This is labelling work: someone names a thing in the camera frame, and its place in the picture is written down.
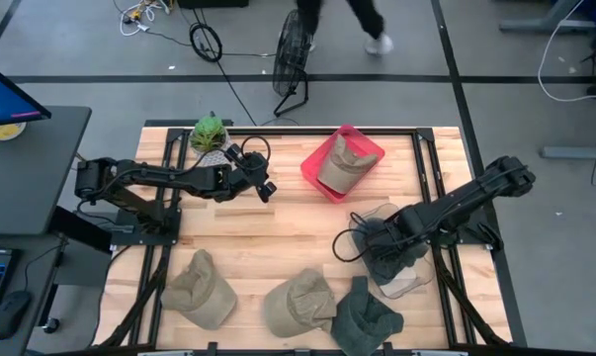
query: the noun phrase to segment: gray floor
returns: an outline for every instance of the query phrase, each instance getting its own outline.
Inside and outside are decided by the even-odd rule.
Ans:
[[[251,0],[245,9],[207,10],[225,50],[273,52],[292,0]],[[134,3],[119,0],[121,7]],[[378,0],[395,51],[375,59],[363,53],[365,36],[343,0],[329,0],[307,70],[314,74],[449,74],[429,1]],[[461,75],[532,76],[546,36],[506,35],[500,18],[541,15],[547,4],[491,0],[441,1]],[[10,5],[0,0],[0,21]],[[185,12],[192,19],[192,14]],[[179,13],[157,14],[154,31],[184,42]],[[589,54],[587,36],[554,42],[545,75],[589,74],[578,61]],[[271,73],[271,58],[226,57],[229,74]],[[22,0],[0,41],[7,75],[219,74],[189,48],[139,34],[123,38],[110,1]],[[210,110],[248,125],[225,83],[23,84],[44,104],[86,105],[94,114],[80,152],[88,157],[133,157],[145,120],[192,119]],[[279,98],[270,83],[234,83],[258,123],[272,118]],[[582,85],[551,85],[557,96],[581,95]],[[308,104],[288,117],[302,125],[459,126],[448,83],[314,82]],[[596,351],[596,188],[591,162],[542,160],[546,144],[596,144],[596,102],[561,104],[537,85],[466,84],[465,94],[485,163],[519,156],[537,174],[531,194],[498,200],[500,227],[530,346]],[[72,209],[73,176],[61,205]],[[97,207],[96,210],[109,210]],[[59,292],[52,314],[65,320],[55,335],[39,331],[31,347],[44,352],[86,345],[96,322],[98,288]]]

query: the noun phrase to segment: monitor screen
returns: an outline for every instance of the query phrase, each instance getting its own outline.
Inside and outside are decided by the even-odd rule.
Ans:
[[[0,74],[0,125],[48,117],[48,112],[16,84]]]

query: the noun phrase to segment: wooden table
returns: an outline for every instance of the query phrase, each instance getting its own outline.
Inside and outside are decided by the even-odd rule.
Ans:
[[[167,130],[144,128],[136,160],[160,165]],[[434,134],[444,184],[449,192],[471,179],[465,149],[458,128],[434,128]],[[243,136],[232,138],[241,142]],[[352,196],[339,205],[331,204],[302,179],[299,171],[299,165],[326,139],[325,135],[275,134],[266,138],[272,146],[269,175],[278,187],[270,203],[260,202],[253,190],[222,204],[183,193],[180,240],[172,250],[168,270],[170,281],[190,263],[198,249],[206,249],[238,295],[236,310],[217,331],[200,329],[176,311],[163,311],[158,349],[206,349],[211,341],[218,342],[219,349],[337,349],[330,335],[319,330],[292,338],[272,335],[262,317],[265,295],[303,268],[310,267],[324,275],[339,301],[348,293],[351,277],[366,275],[361,262],[342,263],[331,253],[332,238],[348,226],[348,215],[367,212],[385,203],[402,207],[421,201],[410,138],[371,136],[384,148],[385,158]],[[250,140],[246,148],[265,150],[263,143],[255,139]],[[423,155],[431,172],[424,145]],[[194,154],[190,152],[186,167],[194,161]],[[434,186],[430,186],[435,198]],[[143,198],[154,198],[154,189],[134,188]],[[134,302],[144,249],[142,246],[131,248],[111,267],[95,343],[111,334]],[[460,245],[458,250],[469,298],[495,332],[510,340],[489,251],[482,245]],[[448,346],[435,278],[397,300],[381,297],[376,286],[371,288],[374,295],[404,317],[403,331],[389,339],[394,349]],[[149,302],[144,311],[140,342],[147,337],[151,308],[152,302]],[[463,323],[453,298],[452,308],[459,341],[464,342]]]

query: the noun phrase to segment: white cable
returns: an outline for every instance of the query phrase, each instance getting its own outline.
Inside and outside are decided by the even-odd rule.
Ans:
[[[551,43],[553,42],[554,36],[556,35],[556,33],[558,32],[558,30],[561,28],[563,22],[565,22],[567,19],[569,19],[569,17],[574,13],[574,11],[576,11],[576,9],[578,9],[579,6],[581,6],[583,4],[585,0],[581,0],[578,2],[578,4],[576,4],[576,6],[574,6],[574,8],[567,14],[567,16],[565,16],[563,18],[563,20],[559,21],[558,24],[556,25],[556,28],[553,31],[553,34],[551,35],[550,39],[548,40],[548,44],[546,44],[546,49],[544,49],[544,56],[542,56],[542,62],[539,65],[539,71],[537,72],[537,79],[539,80],[539,85],[542,87],[542,90],[544,90],[544,93],[546,93],[546,95],[548,95],[549,98],[561,102],[561,103],[572,103],[572,102],[577,102],[577,101],[581,101],[581,100],[586,100],[586,99],[596,99],[596,95],[587,95],[587,96],[583,96],[583,97],[578,97],[578,98],[572,98],[572,99],[561,99],[558,98],[556,96],[554,96],[553,94],[551,94],[546,87],[544,86],[544,82],[542,81],[542,70],[544,69],[544,63],[546,62],[546,56],[548,55],[548,49],[551,46]]]
[[[148,19],[148,21],[153,22],[155,20],[155,13],[152,11],[152,9],[161,9],[161,6],[156,5],[156,4],[150,4],[150,5],[146,5],[144,3],[143,0],[140,0],[139,3],[137,5],[133,5],[129,8],[127,8],[125,11],[123,11],[120,14],[120,33],[122,34],[122,36],[133,36],[135,34],[137,34],[139,31],[141,31],[141,29],[139,27],[137,27],[137,29],[131,33],[125,33],[124,32],[124,17],[127,17],[127,13],[130,12],[131,10],[134,10],[142,5],[145,5],[146,8],[144,9],[144,11],[141,12],[141,14],[143,15],[144,13],[146,14],[146,18]],[[136,25],[139,24],[139,21],[133,21]]]

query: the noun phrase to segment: khaki cap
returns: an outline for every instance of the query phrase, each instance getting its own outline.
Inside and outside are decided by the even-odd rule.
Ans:
[[[166,287],[161,304],[180,312],[199,327],[216,330],[236,306],[236,294],[214,268],[212,257],[199,250],[188,269]]]
[[[346,139],[339,134],[319,169],[317,179],[335,192],[346,194],[378,160],[376,154],[357,156],[346,144]]]
[[[315,328],[330,331],[337,307],[324,277],[307,268],[269,292],[263,311],[274,335],[292,337]]]

